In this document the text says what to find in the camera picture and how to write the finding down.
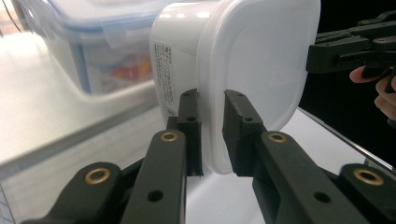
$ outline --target white plastic container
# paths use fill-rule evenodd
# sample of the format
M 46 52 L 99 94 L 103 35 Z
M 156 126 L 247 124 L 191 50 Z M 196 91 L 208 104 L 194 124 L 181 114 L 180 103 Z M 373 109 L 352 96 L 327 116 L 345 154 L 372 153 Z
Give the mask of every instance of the white plastic container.
M 71 79 L 85 92 L 100 94 L 151 77 L 150 28 L 172 2 L 21 0 L 21 6 Z
M 174 3 L 151 30 L 150 55 L 164 121 L 198 88 L 205 164 L 232 171 L 222 137 L 224 91 L 244 93 L 268 130 L 280 130 L 303 93 L 319 0 Z

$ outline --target clear plastic storage box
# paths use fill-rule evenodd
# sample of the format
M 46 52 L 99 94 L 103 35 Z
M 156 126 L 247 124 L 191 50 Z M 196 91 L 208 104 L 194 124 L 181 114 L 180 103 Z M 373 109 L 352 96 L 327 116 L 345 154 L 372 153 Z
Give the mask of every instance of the clear plastic storage box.
M 85 92 L 123 89 L 151 77 L 149 32 L 172 0 L 21 0 L 31 29 Z

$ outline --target black hole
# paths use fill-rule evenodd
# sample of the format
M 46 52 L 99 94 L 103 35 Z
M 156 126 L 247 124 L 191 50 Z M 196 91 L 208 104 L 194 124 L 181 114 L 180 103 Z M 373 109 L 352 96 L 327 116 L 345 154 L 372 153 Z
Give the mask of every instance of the black hole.
M 92 180 L 94 180 L 94 179 L 100 179 L 100 178 L 102 178 L 103 176 L 105 176 L 105 172 L 103 172 L 103 171 L 98 171 L 98 172 L 95 172 L 95 173 L 93 173 L 93 174 L 91 175 L 91 179 L 92 179 Z
M 331 201 L 330 197 L 323 192 L 316 192 L 316 193 L 314 193 L 314 196 L 318 201 L 320 201 L 322 203 L 329 203 Z
M 369 174 L 369 173 L 362 172 L 362 173 L 361 173 L 361 176 L 362 176 L 363 178 L 368 179 L 368 180 L 376 180 L 375 176 L 373 176 L 373 175 L 371 175 L 371 174 Z
M 283 140 L 283 136 L 281 136 L 279 134 L 274 134 L 273 138 L 275 138 L 276 140 Z
M 195 117 L 189 117 L 189 118 L 187 118 L 187 120 L 190 121 L 190 122 L 193 122 L 193 121 L 196 121 L 196 118 Z
M 174 138 L 174 137 L 175 137 L 174 134 L 168 133 L 168 134 L 166 134 L 163 138 L 164 138 L 164 139 L 172 139 L 172 138 Z
M 154 190 L 148 194 L 148 200 L 152 203 L 156 203 L 163 198 L 163 192 L 160 190 Z

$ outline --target human hand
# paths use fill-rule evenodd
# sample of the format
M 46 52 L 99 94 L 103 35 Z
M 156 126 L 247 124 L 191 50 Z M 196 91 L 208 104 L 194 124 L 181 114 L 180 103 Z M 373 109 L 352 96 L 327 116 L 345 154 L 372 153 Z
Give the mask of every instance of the human hand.
M 365 83 L 365 82 L 374 81 L 381 77 L 381 74 L 379 74 L 378 77 L 362 77 L 363 70 L 364 70 L 364 66 L 353 70 L 349 75 L 350 79 L 355 83 Z M 392 78 L 391 87 L 396 91 L 395 76 L 387 76 L 382 78 L 375 85 L 376 91 L 379 94 L 375 98 L 375 105 L 388 118 L 396 120 L 396 93 L 385 92 L 385 88 L 387 87 L 387 83 L 389 82 L 390 78 Z

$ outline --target white table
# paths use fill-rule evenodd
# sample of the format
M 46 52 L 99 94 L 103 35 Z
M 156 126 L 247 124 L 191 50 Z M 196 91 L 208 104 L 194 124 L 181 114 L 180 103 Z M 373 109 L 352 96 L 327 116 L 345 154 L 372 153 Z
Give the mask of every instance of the white table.
M 122 169 L 143 158 L 163 129 L 152 82 L 92 97 L 73 85 L 39 37 L 10 36 L 0 50 L 0 177 L 17 223 L 46 215 L 80 168 L 110 161 Z M 364 161 L 299 110 L 281 131 L 333 173 Z M 187 223 L 263 223 L 251 181 L 207 169 L 204 177 L 189 177 Z

